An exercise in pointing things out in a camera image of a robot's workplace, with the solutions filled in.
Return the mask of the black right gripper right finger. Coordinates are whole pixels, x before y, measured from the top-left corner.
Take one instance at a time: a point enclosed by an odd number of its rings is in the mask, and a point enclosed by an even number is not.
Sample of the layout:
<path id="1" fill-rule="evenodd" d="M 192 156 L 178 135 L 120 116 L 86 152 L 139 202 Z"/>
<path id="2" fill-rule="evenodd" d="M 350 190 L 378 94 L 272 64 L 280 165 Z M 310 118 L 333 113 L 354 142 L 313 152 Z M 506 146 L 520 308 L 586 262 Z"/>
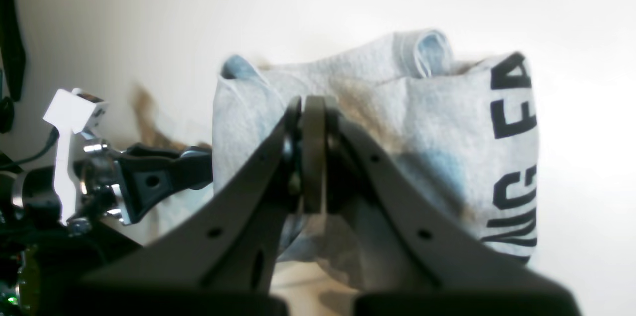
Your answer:
<path id="1" fill-rule="evenodd" d="M 474 239 L 400 173 L 379 144 L 325 103 L 325 207 L 352 229 L 363 287 L 355 316 L 579 316 L 561 284 Z"/>

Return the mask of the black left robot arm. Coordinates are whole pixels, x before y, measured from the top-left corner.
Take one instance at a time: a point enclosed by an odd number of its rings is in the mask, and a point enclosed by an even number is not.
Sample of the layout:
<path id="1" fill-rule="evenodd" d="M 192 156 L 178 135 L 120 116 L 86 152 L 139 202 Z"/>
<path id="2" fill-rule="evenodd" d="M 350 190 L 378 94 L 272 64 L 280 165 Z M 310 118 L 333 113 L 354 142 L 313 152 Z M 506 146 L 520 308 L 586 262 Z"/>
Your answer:
<path id="1" fill-rule="evenodd" d="M 141 248 L 103 219 L 140 223 L 169 196 L 213 182 L 211 148 L 135 144 L 124 151 L 90 139 L 73 164 L 79 205 L 62 216 L 54 167 L 1 174 L 1 314 L 63 316 L 76 303 L 70 287 L 86 273 Z"/>

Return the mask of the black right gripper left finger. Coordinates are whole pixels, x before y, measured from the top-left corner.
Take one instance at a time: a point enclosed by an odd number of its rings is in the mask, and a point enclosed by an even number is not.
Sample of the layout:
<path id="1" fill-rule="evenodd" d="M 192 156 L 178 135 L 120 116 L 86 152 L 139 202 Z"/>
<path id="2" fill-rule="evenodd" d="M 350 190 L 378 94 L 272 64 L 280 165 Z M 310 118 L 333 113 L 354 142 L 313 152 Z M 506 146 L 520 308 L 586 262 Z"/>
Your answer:
<path id="1" fill-rule="evenodd" d="M 75 314 L 287 316 L 269 287 L 289 214 L 322 210 L 323 131 L 324 112 L 311 112 L 310 99 L 291 99 L 272 134 L 201 210 L 82 279 Z"/>

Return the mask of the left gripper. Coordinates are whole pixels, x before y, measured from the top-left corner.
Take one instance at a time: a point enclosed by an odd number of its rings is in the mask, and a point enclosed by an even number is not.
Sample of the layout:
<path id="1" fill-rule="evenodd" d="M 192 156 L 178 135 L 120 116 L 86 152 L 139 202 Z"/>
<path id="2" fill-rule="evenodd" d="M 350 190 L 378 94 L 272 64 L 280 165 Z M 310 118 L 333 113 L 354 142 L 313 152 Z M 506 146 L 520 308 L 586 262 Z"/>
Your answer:
<path id="1" fill-rule="evenodd" d="M 107 140 L 93 138 L 82 150 L 86 158 L 80 169 L 77 207 L 66 219 L 74 237 L 90 232 L 104 217 L 123 226 L 135 225 L 166 198 L 213 182 L 213 151 L 208 148 L 177 151 L 136 144 L 121 153 Z"/>

